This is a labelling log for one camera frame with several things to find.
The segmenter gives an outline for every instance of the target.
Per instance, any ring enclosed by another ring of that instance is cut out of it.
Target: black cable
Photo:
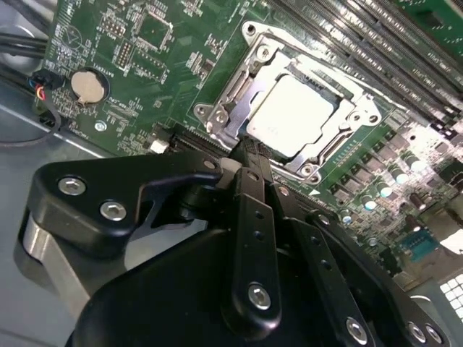
[[[0,52],[8,53],[13,56],[27,56],[36,59],[43,59],[45,56],[45,51],[43,50],[39,51],[36,48],[4,45],[3,43],[0,43]]]
[[[40,38],[31,38],[21,35],[13,35],[7,33],[0,33],[0,44],[9,44],[9,45],[23,45],[27,47],[35,47],[38,49],[46,49],[48,43],[47,40],[42,40]]]
[[[30,24],[48,35],[50,23],[22,0],[3,0],[3,2],[18,11]]]
[[[50,131],[45,133],[42,137],[39,137],[37,139],[25,141],[0,142],[0,148],[19,148],[35,146],[50,139],[58,132],[59,128],[61,127],[61,117],[58,113],[58,110],[56,110],[55,105],[53,104],[51,93],[46,93],[45,100],[43,100],[42,102],[53,115],[55,122],[53,128],[51,128]]]

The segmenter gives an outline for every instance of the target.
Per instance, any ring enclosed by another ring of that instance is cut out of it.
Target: motherboard
[[[43,67],[70,131],[113,155],[251,136],[404,288],[459,256],[463,213],[445,237],[431,221],[463,206],[460,0],[58,3]]]

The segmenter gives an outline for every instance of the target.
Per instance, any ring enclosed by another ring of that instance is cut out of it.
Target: capacitor
[[[411,193],[409,196],[410,202],[420,211],[426,208],[425,202],[420,198],[417,193]]]
[[[389,171],[389,173],[392,175],[392,177],[398,184],[404,184],[408,181],[408,175],[405,172],[403,172],[400,168],[393,168]]]
[[[413,172],[420,172],[426,168],[426,163],[411,154],[405,158],[405,163]]]
[[[377,206],[375,200],[373,200],[370,195],[365,195],[362,197],[362,204],[363,207],[368,211],[374,210]]]
[[[339,217],[341,218],[342,223],[350,224],[352,223],[352,216],[349,210],[342,210],[339,212]]]
[[[368,246],[374,247],[374,246],[376,246],[376,245],[378,245],[378,239],[375,238],[375,237],[370,237],[370,238],[368,239]]]
[[[405,223],[407,224],[407,228],[415,233],[421,230],[420,222],[412,215],[405,216]]]
[[[376,184],[376,189],[379,191],[381,197],[388,197],[392,194],[392,188],[385,182],[379,182]]]

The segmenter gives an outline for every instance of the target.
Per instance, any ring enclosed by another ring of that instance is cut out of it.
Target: metal screw
[[[66,195],[81,195],[87,187],[85,183],[73,177],[65,177],[58,182],[58,188]]]
[[[419,342],[421,343],[426,342],[425,334],[423,333],[423,331],[421,331],[421,329],[414,322],[408,323],[408,331],[410,331],[413,337],[419,340]]]
[[[348,317],[346,320],[346,327],[349,334],[356,340],[360,345],[366,345],[368,342],[367,332],[364,327],[360,325],[352,317]]]
[[[212,161],[209,161],[209,160],[204,160],[204,166],[211,170],[216,168],[216,164],[214,164]]]
[[[252,302],[252,304],[258,309],[265,311],[266,309],[270,308],[270,296],[262,286],[259,286],[258,284],[252,284],[247,291],[247,295],[249,296],[249,300]]]
[[[378,239],[377,239],[377,238],[375,238],[375,237],[370,237],[370,238],[368,239],[368,245],[369,245],[370,247],[374,247],[374,246],[376,246],[377,244],[378,244]]]
[[[225,121],[228,119],[228,117],[226,116],[224,112],[217,112],[216,115],[217,115],[216,121],[220,124],[225,123]]]
[[[326,217],[325,215],[318,215],[318,217],[320,218],[323,224],[329,225],[330,220],[328,219],[328,217]]]
[[[259,60],[267,61],[270,59],[270,51],[268,50],[269,47],[267,45],[261,45],[258,47],[257,51],[255,52],[255,56]]]
[[[119,222],[127,215],[125,207],[115,201],[108,201],[102,204],[100,213],[104,218],[112,220],[113,222]]]
[[[96,121],[95,122],[95,130],[97,132],[104,132],[104,131],[106,131],[106,129],[108,129],[108,126],[106,125],[106,123],[104,121]]]
[[[289,190],[288,190],[286,187],[279,186],[279,187],[278,187],[278,190],[279,190],[280,193],[282,193],[285,197],[287,197],[287,196],[289,195]]]
[[[437,343],[443,342],[442,337],[439,335],[437,331],[434,330],[433,327],[431,327],[430,325],[426,325],[426,330],[428,331],[429,335],[431,335],[431,338],[436,340]]]
[[[311,165],[304,165],[303,167],[301,167],[301,174],[303,176],[310,176],[311,173],[312,173]]]

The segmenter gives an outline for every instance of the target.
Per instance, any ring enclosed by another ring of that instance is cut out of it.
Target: wire connector
[[[32,73],[34,83],[42,85],[46,90],[55,90],[64,85],[65,77],[48,69],[40,69]]]

